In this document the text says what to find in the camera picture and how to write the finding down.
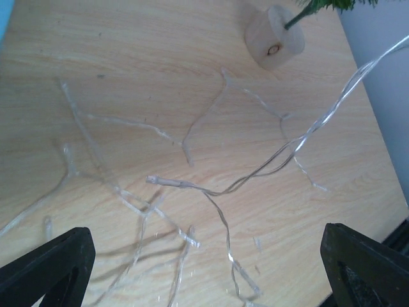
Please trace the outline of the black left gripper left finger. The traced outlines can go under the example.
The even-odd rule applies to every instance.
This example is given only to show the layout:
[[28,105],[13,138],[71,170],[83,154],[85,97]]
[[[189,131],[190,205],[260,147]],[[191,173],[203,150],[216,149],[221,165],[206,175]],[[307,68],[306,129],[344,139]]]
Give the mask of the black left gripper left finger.
[[1,306],[81,306],[96,251],[76,227],[1,268]]

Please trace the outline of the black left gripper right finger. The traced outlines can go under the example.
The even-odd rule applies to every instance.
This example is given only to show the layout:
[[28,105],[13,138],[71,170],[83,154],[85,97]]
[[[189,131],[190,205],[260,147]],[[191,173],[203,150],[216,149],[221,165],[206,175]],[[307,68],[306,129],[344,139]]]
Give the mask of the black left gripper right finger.
[[332,289],[321,306],[408,306],[408,223],[381,243],[328,223],[320,254]]

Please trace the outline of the small green christmas tree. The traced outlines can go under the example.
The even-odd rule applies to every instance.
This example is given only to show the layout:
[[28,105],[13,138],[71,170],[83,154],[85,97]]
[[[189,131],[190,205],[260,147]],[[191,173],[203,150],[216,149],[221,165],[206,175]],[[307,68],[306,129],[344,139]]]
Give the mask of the small green christmas tree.
[[291,29],[302,19],[317,14],[322,9],[331,8],[343,12],[352,11],[356,4],[369,4],[372,7],[375,7],[378,4],[378,0],[299,0],[295,2],[299,7],[302,7],[302,10],[299,14],[285,23],[284,29],[286,31]]

